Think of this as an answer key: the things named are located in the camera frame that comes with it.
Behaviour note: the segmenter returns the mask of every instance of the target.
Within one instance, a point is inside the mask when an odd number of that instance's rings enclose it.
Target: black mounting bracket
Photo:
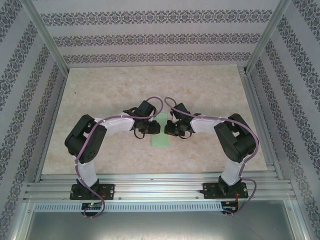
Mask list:
[[[99,200],[99,198],[85,188],[77,179],[70,192],[70,200]],[[114,184],[99,184],[99,180],[91,186],[91,189],[98,193],[104,200],[113,200],[115,195]]]
[[[219,188],[218,182],[205,182],[202,184],[203,190],[200,193],[203,194],[204,199],[235,199],[238,194],[239,199],[247,199],[248,189],[244,182],[240,182],[236,187],[224,194]]]

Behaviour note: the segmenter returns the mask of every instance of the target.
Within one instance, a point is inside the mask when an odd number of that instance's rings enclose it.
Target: green foam block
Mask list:
[[[159,134],[151,135],[151,147],[170,146],[169,136],[165,134],[165,126],[167,125],[168,113],[160,113],[153,119],[160,124],[161,130]]]

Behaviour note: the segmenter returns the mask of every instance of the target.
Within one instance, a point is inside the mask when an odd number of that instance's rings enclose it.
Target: marble surface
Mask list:
[[[75,174],[64,141],[84,114],[104,118],[138,107],[151,97],[174,98],[191,113],[228,117],[239,113],[255,131],[236,65],[72,68],[46,155],[43,174]],[[158,109],[160,103],[152,100]],[[162,112],[169,113],[165,105]],[[170,146],[151,147],[132,131],[105,138],[95,161],[100,174],[222,172],[227,157],[217,136],[169,136]],[[261,149],[245,170],[266,170]]]

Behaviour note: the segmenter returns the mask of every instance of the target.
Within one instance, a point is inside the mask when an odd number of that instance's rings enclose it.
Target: patterned wallpaper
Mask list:
[[[279,0],[35,0],[69,67],[245,66]]]
[[[0,240],[33,182],[65,77],[18,0],[0,3]]]
[[[283,175],[320,239],[320,5],[293,0],[250,73]]]

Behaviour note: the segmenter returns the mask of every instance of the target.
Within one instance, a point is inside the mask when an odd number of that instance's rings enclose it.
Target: wire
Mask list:
[[[189,139],[191,136],[192,136],[192,132],[190,132],[190,136],[188,136],[188,137],[182,137],[182,136],[179,135],[179,138],[181,138],[181,139]]]
[[[236,201],[236,206],[235,207],[237,208],[237,207],[239,207],[239,194],[238,194],[237,191],[235,192],[235,201]]]
[[[220,121],[225,121],[225,122],[234,123],[234,124],[237,124],[237,125],[243,127],[244,129],[246,129],[246,130],[252,135],[252,137],[253,137],[253,139],[254,139],[254,142],[255,142],[255,150],[254,150],[253,154],[251,154],[247,159],[243,160],[243,164],[242,164],[242,166],[241,166],[241,168],[240,168],[240,171],[239,171],[239,175],[238,175],[238,176],[240,177],[240,179],[242,179],[242,180],[244,180],[244,181],[251,181],[251,182],[253,182],[253,184],[254,184],[254,189],[253,189],[253,191],[252,191],[251,196],[250,196],[249,199],[245,202],[245,204],[242,206],[242,208],[240,208],[237,212],[233,213],[233,215],[238,214],[239,212],[241,212],[241,211],[247,206],[247,204],[250,202],[250,200],[254,197],[254,194],[255,194],[255,192],[256,192],[256,190],[257,190],[257,183],[256,183],[255,180],[253,180],[253,179],[251,179],[251,178],[244,178],[244,177],[242,177],[242,172],[244,171],[244,168],[245,168],[245,166],[246,166],[246,163],[247,163],[249,160],[251,160],[251,159],[257,154],[257,152],[258,152],[258,150],[259,150],[259,140],[258,140],[257,136],[256,136],[255,133],[250,129],[250,127],[244,125],[243,123],[241,123],[241,122],[239,122],[239,121],[232,120],[232,119],[229,119],[229,118],[224,118],[224,117],[200,116],[200,115],[189,114],[189,113],[186,113],[186,112],[183,112],[183,111],[180,111],[180,110],[174,108],[173,106],[171,106],[171,105],[168,103],[167,100],[173,101],[175,105],[177,105],[177,102],[176,102],[172,97],[168,97],[168,96],[167,96],[166,98],[164,98],[165,104],[167,104],[172,110],[175,110],[175,111],[178,112],[178,113],[184,114],[184,115],[189,116],[189,117],[197,118],[197,119],[211,119],[211,120],[220,120]]]
[[[164,102],[161,100],[161,98],[157,97],[157,96],[152,96],[152,97],[149,97],[146,101],[149,101],[151,99],[157,99],[161,102],[161,108],[159,111],[157,111],[154,115],[151,115],[151,116],[129,116],[129,115],[125,115],[125,116],[122,116],[122,115],[117,115],[117,116],[109,116],[109,117],[106,117],[100,121],[98,121],[94,126],[93,128],[91,129],[90,133],[88,134],[79,154],[76,156],[75,160],[74,160],[74,163],[75,163],[75,172],[76,172],[76,175],[78,176],[78,179],[80,181],[80,183],[85,186],[91,193],[93,193],[95,196],[97,196],[101,201],[102,201],[102,204],[103,204],[103,207],[102,207],[102,210],[100,212],[98,212],[96,215],[94,216],[87,216],[86,215],[86,211],[88,210],[88,208],[86,208],[84,211],[83,211],[83,215],[84,217],[87,219],[93,219],[93,218],[96,218],[98,216],[100,216],[106,209],[106,203],[103,199],[103,197],[101,197],[98,193],[96,193],[94,190],[92,190],[83,180],[82,180],[82,177],[80,175],[80,172],[79,172],[79,167],[78,167],[78,164],[79,164],[79,159],[81,157],[81,155],[84,153],[85,149],[86,149],[86,146],[92,136],[92,134],[94,133],[94,131],[96,130],[96,128],[101,124],[103,123],[104,121],[107,121],[107,120],[110,120],[110,119],[119,119],[119,118],[128,118],[128,119],[150,119],[150,118],[154,118],[156,117],[159,113],[161,113],[162,109],[164,108]]]
[[[133,130],[133,134],[134,134],[134,136],[135,136],[137,139],[144,139],[144,138],[145,138],[145,133],[144,133],[144,132],[142,133],[142,137],[138,137],[138,136],[137,136],[136,130]]]

